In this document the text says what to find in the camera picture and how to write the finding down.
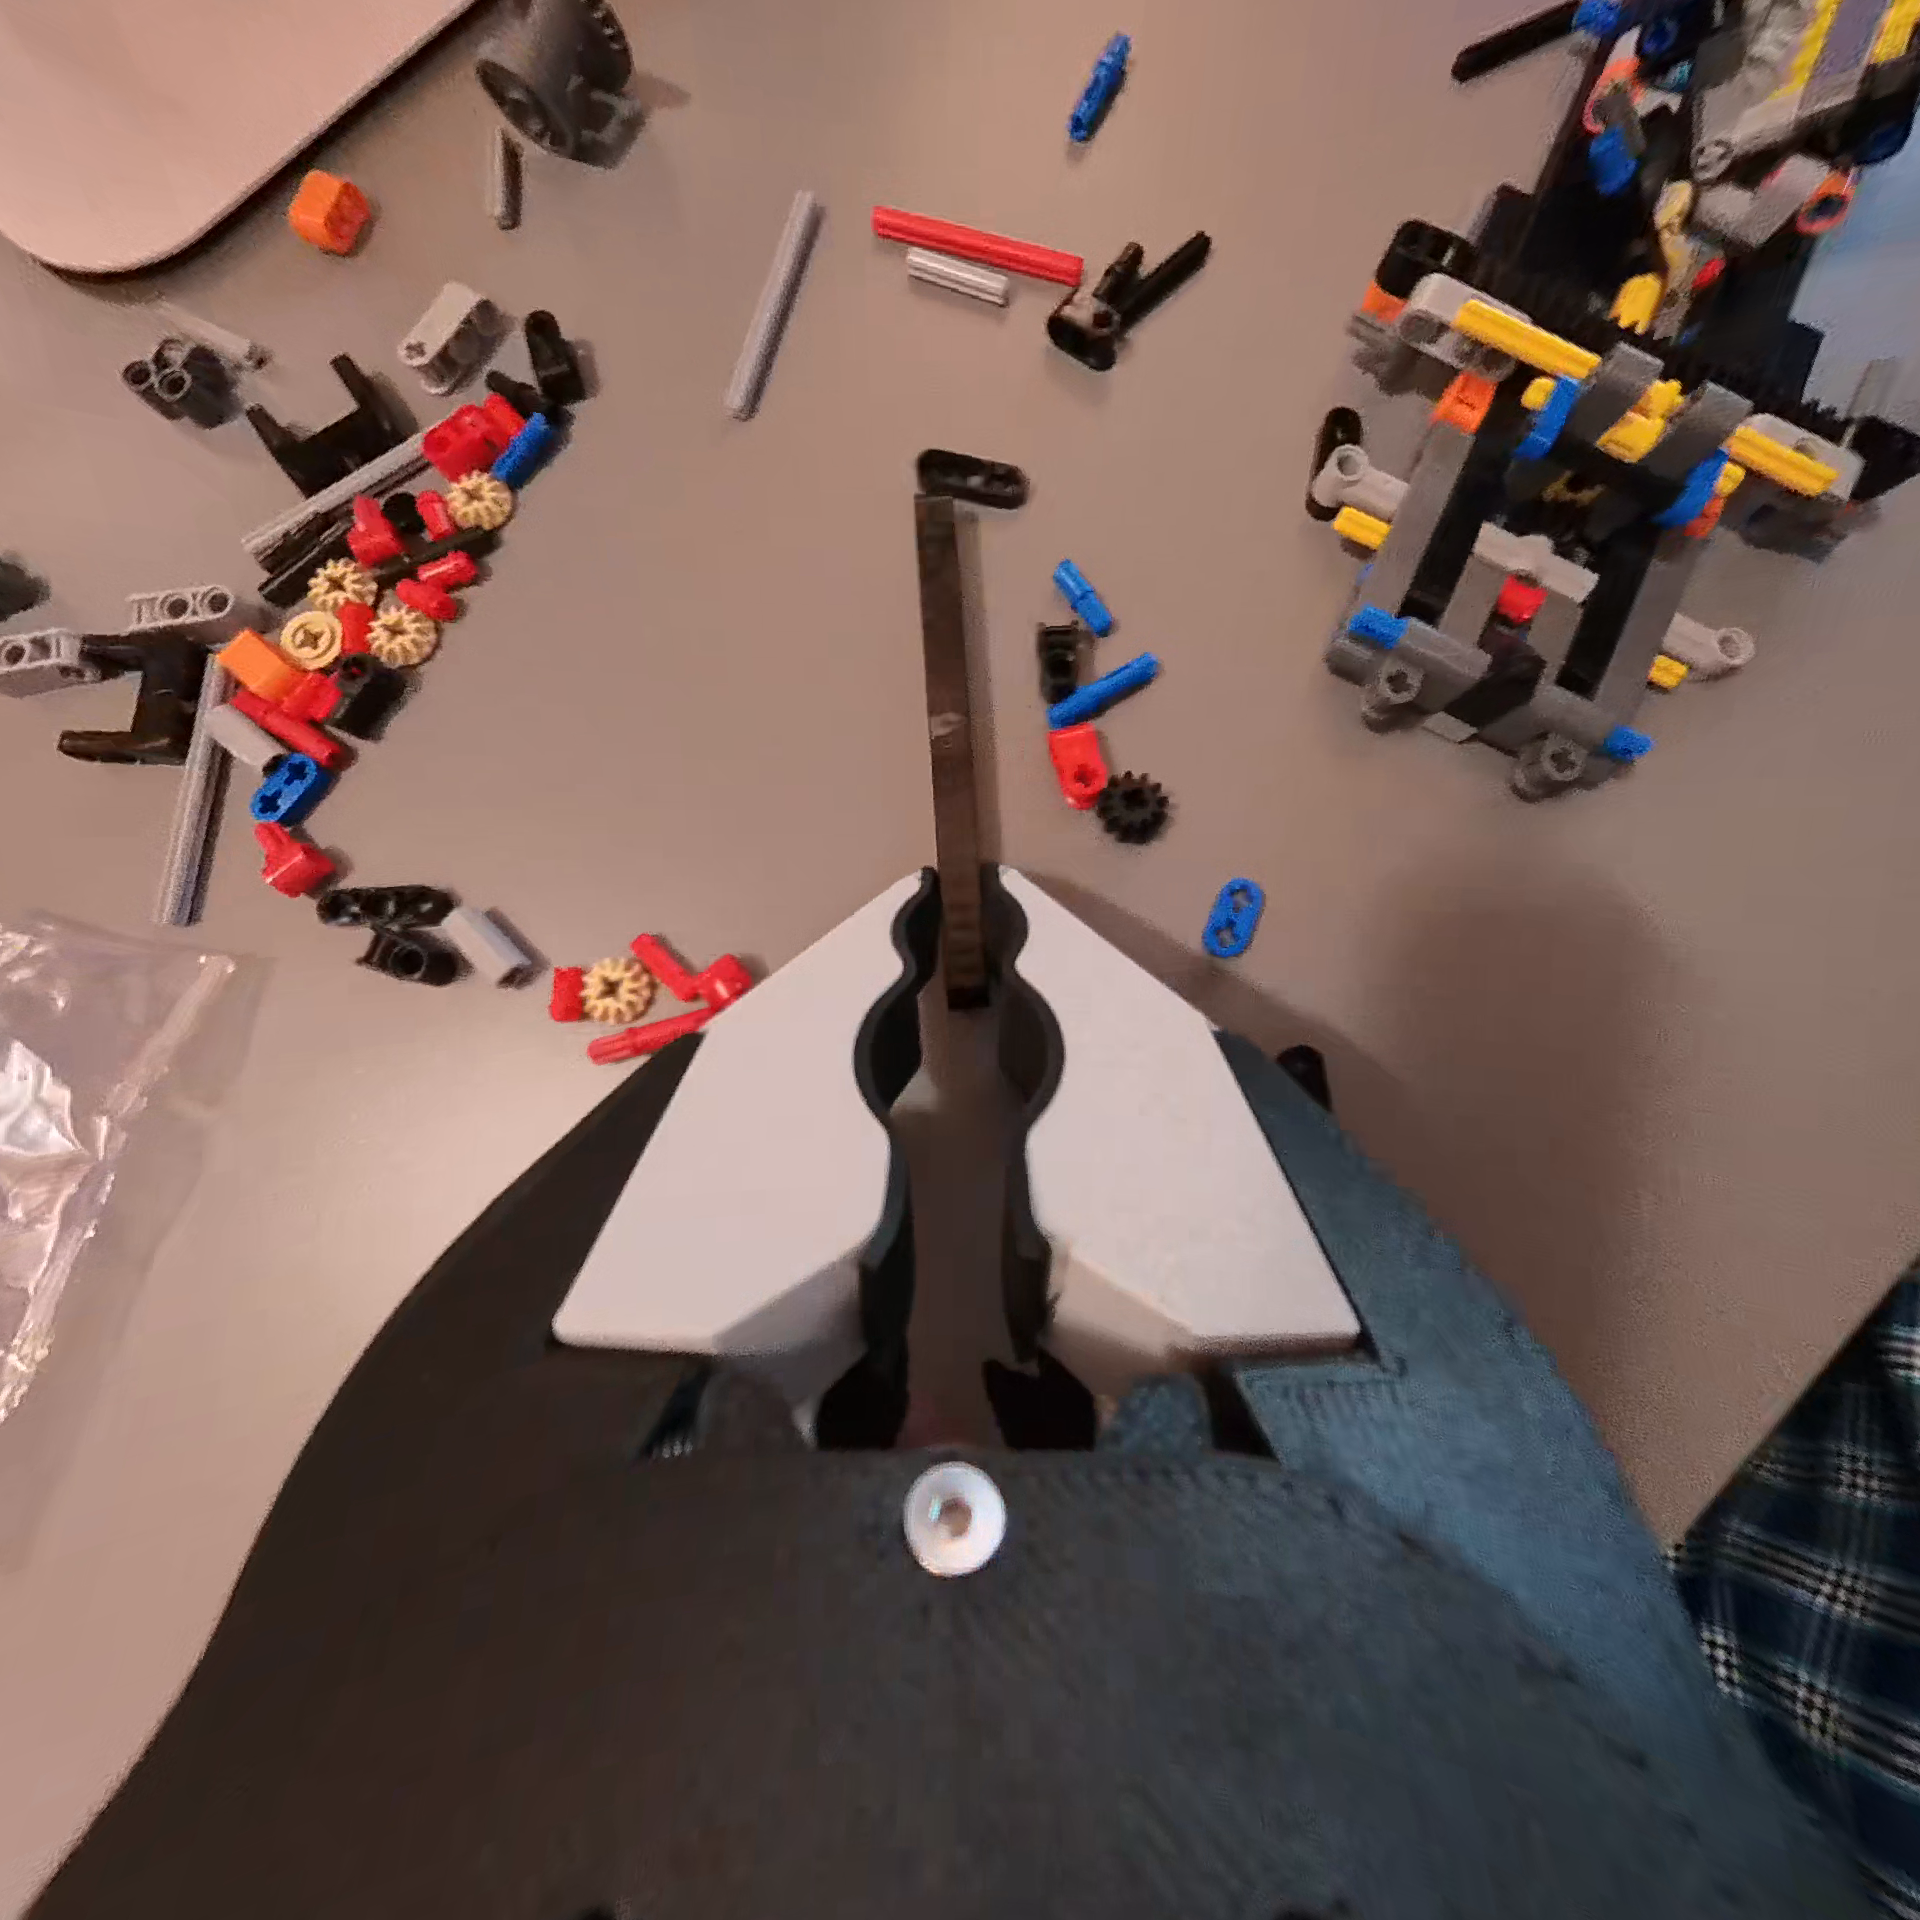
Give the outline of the blue plaid pants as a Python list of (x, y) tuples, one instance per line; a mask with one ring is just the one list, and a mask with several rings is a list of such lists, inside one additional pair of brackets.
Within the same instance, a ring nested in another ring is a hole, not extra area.
[(1669, 1565), (1712, 1677), (1918, 1914), (1918, 1265), (1698, 1512)]

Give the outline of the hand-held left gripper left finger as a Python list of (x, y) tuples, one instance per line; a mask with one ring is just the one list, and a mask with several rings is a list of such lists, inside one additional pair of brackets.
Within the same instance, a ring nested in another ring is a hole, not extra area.
[(585, 1353), (713, 1360), (803, 1432), (904, 1355), (913, 1255), (895, 1104), (921, 1070), (909, 873), (710, 1018), (665, 1091), (551, 1331)]

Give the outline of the black lego connector with pins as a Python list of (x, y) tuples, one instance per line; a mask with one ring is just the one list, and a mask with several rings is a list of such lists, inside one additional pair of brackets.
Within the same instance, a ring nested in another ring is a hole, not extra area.
[(1113, 373), (1133, 329), (1173, 298), (1208, 263), (1208, 230), (1191, 233), (1153, 265), (1141, 242), (1128, 242), (1081, 290), (1046, 315), (1048, 342), (1089, 373)]

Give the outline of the lego car chassis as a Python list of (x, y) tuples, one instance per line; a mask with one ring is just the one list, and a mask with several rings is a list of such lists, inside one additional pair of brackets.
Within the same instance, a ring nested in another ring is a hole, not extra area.
[(1755, 643), (1682, 609), (1714, 536), (1822, 558), (1914, 477), (1866, 373), (1840, 409), (1792, 307), (1859, 178), (1914, 133), (1914, 1), (1581, 3), (1534, 187), (1403, 221), (1351, 335), (1431, 399), (1403, 474), (1335, 407), (1306, 514), (1358, 561), (1328, 647), (1371, 731), (1507, 757), (1518, 799), (1605, 785), (1643, 702)]

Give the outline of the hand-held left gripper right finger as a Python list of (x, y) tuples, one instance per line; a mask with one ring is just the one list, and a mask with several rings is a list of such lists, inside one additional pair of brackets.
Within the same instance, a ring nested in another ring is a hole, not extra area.
[(1015, 867), (981, 880), (1009, 1130), (1007, 1360), (981, 1363), (1015, 1449), (1089, 1449), (1153, 1381), (1351, 1358), (1351, 1293), (1216, 1023)]

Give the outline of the empty clear plastic bag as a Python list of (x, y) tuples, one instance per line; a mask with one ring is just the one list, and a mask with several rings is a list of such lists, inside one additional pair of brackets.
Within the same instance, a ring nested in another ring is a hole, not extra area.
[(235, 962), (27, 914), (1, 926), (1, 1415), (53, 1347), (136, 1117)]

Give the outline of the orange lego piece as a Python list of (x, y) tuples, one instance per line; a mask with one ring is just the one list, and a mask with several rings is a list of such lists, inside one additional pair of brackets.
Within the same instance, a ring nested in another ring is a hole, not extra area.
[(367, 194), (344, 175), (310, 168), (285, 210), (293, 233), (323, 256), (351, 256), (374, 219)]

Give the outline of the pile of small lego pieces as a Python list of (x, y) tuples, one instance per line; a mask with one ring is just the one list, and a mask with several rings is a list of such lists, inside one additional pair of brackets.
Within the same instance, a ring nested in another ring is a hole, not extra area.
[(267, 409), (246, 419), (302, 504), (249, 539), (256, 609), (207, 582), (136, 592), (114, 630), (5, 630), (5, 695), (129, 677), (119, 728), (67, 728), (61, 757), (177, 769), (152, 923), (190, 926), (227, 779), (249, 774), (246, 826), (277, 896), (310, 901), (319, 921), (367, 934), (363, 967), (411, 985), (464, 974), (514, 985), (536, 960), (502, 918), (429, 885), (343, 885), (310, 833), (312, 808), (374, 741), (438, 651), (461, 594), (487, 571), (523, 481), (585, 394), (581, 363), (552, 317), (523, 329), (535, 383), (487, 375), (487, 393), (411, 434), (346, 355), (331, 360), (351, 407), (310, 434)]

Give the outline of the black lego axle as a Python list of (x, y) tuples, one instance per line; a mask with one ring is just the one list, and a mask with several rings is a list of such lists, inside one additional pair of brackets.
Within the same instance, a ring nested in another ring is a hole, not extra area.
[(1581, 1), (1551, 1), (1536, 14), (1469, 40), (1450, 62), (1450, 82), (1472, 85), (1475, 80), (1486, 80), (1497, 71), (1568, 38), (1577, 26), (1579, 6)]

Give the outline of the long black lego beam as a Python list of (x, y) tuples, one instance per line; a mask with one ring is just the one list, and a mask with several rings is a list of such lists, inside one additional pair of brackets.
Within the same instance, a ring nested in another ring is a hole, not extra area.
[(913, 536), (933, 849), (944, 905), (944, 993), (952, 1009), (970, 1013), (990, 1003), (992, 975), (983, 918), (968, 618), (954, 501), (915, 493)]

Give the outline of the long blue lego pin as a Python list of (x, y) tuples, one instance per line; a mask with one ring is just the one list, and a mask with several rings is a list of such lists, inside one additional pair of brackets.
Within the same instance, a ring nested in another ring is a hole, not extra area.
[(1113, 33), (1102, 46), (1067, 115), (1067, 136), (1075, 149), (1089, 143), (1110, 114), (1120, 88), (1128, 77), (1130, 55), (1133, 38), (1127, 31)]
[(1160, 661), (1151, 654), (1141, 654), (1091, 681), (1072, 687), (1058, 702), (1046, 706), (1046, 731), (1064, 731), (1095, 722), (1102, 712), (1130, 699), (1143, 687), (1149, 687), (1160, 677)]

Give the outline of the long grey lego axle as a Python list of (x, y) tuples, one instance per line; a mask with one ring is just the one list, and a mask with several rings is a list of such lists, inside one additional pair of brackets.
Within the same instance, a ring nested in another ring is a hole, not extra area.
[(824, 206), (808, 189), (797, 192), (785, 213), (768, 273), (758, 288), (751, 322), (746, 325), (722, 398), (726, 418), (736, 422), (746, 422), (758, 411), (768, 375), (783, 341), (783, 329), (817, 242), (823, 215)]

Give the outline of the white lamp base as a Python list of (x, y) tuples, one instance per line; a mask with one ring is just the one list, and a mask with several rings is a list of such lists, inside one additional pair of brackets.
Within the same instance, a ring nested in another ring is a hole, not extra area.
[(199, 242), (466, 1), (5, 1), (1, 235), (136, 271)]

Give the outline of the red lego axle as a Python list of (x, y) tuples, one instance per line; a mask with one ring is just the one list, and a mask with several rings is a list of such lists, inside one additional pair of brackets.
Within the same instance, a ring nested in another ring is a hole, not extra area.
[(1029, 242), (1007, 233), (936, 219), (925, 213), (881, 206), (871, 207), (871, 230), (878, 239), (904, 248), (930, 250), (966, 265), (1015, 275), (1075, 288), (1086, 275), (1086, 261), (1056, 246)]

